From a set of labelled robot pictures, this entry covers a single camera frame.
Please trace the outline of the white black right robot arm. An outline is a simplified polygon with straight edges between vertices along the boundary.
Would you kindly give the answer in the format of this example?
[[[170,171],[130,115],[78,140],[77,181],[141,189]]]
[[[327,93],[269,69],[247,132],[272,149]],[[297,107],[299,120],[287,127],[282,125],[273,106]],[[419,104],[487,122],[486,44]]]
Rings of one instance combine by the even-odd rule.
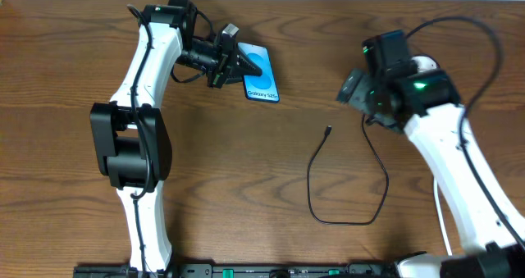
[[[351,71],[337,99],[404,134],[441,188],[462,255],[418,254],[395,262],[400,277],[522,277],[524,218],[509,201],[477,141],[451,78],[415,57],[400,30],[363,41],[367,70]]]

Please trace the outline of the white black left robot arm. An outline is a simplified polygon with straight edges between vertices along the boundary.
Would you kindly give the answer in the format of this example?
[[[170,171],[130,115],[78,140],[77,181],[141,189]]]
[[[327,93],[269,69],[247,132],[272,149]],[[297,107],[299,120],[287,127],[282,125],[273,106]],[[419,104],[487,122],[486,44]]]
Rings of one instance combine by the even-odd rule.
[[[161,113],[175,65],[197,70],[216,89],[269,73],[260,57],[242,48],[235,25],[196,36],[202,12],[191,0],[127,8],[139,25],[135,55],[119,89],[108,102],[95,103],[89,119],[98,169],[125,209],[131,256],[123,266],[77,266],[75,277],[176,276],[162,200],[172,147]]]

